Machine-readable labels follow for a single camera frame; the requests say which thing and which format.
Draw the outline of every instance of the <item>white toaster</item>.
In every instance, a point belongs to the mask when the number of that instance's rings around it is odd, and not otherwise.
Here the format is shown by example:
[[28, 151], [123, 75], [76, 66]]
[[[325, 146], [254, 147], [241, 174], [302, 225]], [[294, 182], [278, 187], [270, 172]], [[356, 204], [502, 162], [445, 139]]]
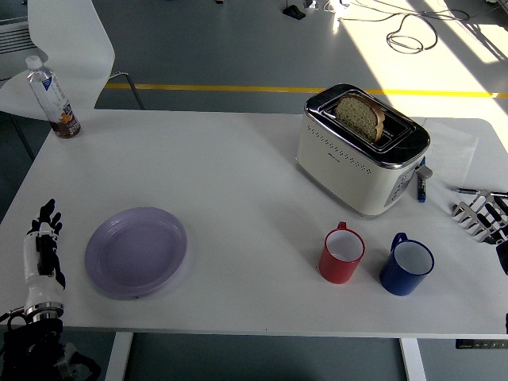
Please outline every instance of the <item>white toaster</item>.
[[[383, 135], [375, 143], [335, 118], [346, 94], [370, 98], [384, 111]], [[400, 199], [429, 145], [429, 134], [416, 122], [361, 89], [340, 84], [306, 102], [296, 159], [340, 200], [375, 216]]]

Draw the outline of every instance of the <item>plastic bottle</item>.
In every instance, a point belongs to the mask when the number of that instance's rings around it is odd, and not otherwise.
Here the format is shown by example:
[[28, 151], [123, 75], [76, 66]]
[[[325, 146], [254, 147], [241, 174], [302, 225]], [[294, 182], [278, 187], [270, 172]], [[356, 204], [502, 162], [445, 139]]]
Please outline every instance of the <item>plastic bottle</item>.
[[75, 136], [81, 130], [81, 125], [72, 112], [71, 104], [62, 91], [55, 73], [49, 67], [45, 67], [38, 56], [27, 57], [25, 62], [29, 68], [27, 76], [29, 85], [55, 134], [63, 139]]

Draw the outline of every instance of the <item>mug handle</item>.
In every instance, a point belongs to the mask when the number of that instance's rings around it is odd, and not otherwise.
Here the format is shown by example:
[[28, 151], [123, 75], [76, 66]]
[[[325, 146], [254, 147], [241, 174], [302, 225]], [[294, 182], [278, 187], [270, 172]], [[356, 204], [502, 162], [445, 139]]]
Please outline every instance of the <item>mug handle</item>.
[[395, 246], [399, 242], [407, 241], [407, 235], [405, 233], [397, 233], [395, 234], [394, 240], [391, 242], [391, 251], [394, 250]]

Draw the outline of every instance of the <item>toaster lever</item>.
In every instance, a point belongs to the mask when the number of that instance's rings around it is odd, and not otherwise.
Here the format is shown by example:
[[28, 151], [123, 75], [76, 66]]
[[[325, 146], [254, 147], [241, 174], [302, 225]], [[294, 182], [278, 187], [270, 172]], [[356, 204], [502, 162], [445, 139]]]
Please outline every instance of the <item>toaster lever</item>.
[[416, 174], [420, 179], [427, 180], [432, 177], [433, 172], [432, 169], [430, 169], [426, 165], [421, 165], [420, 167], [417, 167]]

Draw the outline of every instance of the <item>yellow floor line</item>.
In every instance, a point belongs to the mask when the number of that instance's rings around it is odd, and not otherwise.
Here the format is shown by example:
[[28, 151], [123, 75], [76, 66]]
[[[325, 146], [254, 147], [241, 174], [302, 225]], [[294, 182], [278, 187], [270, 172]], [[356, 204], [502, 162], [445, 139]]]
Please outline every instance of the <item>yellow floor line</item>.
[[[265, 93], [304, 93], [316, 94], [324, 87], [276, 87], [276, 86], [222, 86], [222, 85], [163, 85], [138, 83], [138, 90], [184, 90], [184, 91], [236, 91]], [[107, 83], [106, 89], [129, 89], [127, 83]], [[373, 95], [413, 95], [456, 98], [508, 98], [508, 93], [488, 91], [446, 91], [446, 90], [402, 90], [402, 89], [364, 89]]]

